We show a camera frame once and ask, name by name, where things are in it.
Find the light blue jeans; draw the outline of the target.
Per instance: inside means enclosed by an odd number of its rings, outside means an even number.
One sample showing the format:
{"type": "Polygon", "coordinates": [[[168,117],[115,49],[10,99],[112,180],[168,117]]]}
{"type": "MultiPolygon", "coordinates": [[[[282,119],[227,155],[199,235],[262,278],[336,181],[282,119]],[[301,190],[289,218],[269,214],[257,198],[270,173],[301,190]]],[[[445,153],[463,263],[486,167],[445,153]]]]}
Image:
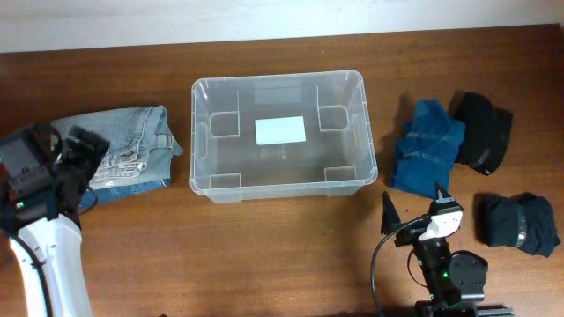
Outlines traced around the light blue jeans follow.
{"type": "Polygon", "coordinates": [[[58,119],[52,125],[68,136],[71,127],[92,131],[110,142],[90,180],[94,189],[163,181],[171,160],[183,153],[167,123],[163,106],[127,107],[58,119]]]}

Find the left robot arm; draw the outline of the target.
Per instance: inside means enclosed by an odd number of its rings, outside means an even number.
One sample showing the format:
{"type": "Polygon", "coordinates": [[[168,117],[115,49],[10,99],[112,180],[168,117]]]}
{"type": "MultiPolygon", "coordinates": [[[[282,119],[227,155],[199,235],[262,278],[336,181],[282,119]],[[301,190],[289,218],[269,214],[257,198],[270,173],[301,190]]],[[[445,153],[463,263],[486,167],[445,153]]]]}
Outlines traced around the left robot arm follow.
{"type": "Polygon", "coordinates": [[[19,263],[30,316],[93,313],[78,206],[109,145],[79,126],[68,138],[50,125],[33,125],[1,141],[8,173],[1,184],[1,232],[19,263]]]}

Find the teal blue shirt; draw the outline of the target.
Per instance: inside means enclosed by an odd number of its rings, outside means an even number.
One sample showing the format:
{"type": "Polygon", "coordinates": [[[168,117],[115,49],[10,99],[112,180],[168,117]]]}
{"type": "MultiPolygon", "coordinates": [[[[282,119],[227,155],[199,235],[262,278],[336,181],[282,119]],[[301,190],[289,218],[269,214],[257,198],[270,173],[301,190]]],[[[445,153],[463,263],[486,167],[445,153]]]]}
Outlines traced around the teal blue shirt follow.
{"type": "Polygon", "coordinates": [[[453,119],[439,100],[419,100],[402,131],[404,136],[395,143],[389,186],[434,199],[436,183],[449,187],[465,124],[453,119]]]}

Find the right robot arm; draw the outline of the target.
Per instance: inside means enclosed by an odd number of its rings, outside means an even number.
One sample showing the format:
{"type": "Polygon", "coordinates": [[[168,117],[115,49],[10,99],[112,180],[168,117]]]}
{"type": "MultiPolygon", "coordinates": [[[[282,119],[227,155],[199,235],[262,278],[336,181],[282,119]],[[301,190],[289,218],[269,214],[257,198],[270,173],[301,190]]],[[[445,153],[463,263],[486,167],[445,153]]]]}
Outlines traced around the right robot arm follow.
{"type": "Polygon", "coordinates": [[[370,282],[373,301],[377,301],[375,287],[376,257],[389,240],[396,247],[410,246],[409,256],[416,257],[424,277],[429,300],[418,301],[415,316],[513,316],[514,310],[505,306],[479,306],[485,299],[484,288],[488,262],[467,250],[451,252],[447,238],[457,232],[462,223],[464,208],[439,182],[435,184],[435,198],[428,212],[409,222],[403,222],[389,193],[382,193],[383,239],[373,252],[370,282]]]}

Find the dark blue jeans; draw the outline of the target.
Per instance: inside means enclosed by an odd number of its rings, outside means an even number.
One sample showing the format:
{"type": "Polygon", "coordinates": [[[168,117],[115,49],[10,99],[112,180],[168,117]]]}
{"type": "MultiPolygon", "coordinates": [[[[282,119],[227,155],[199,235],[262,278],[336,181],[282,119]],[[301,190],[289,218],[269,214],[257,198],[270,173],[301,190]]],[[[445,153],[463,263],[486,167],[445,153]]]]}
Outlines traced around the dark blue jeans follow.
{"type": "Polygon", "coordinates": [[[95,189],[94,191],[88,190],[83,195],[78,209],[80,211],[87,210],[88,208],[96,204],[109,203],[130,196],[141,195],[145,192],[153,191],[155,189],[166,188],[169,184],[169,179],[163,179],[128,186],[95,189]]]}

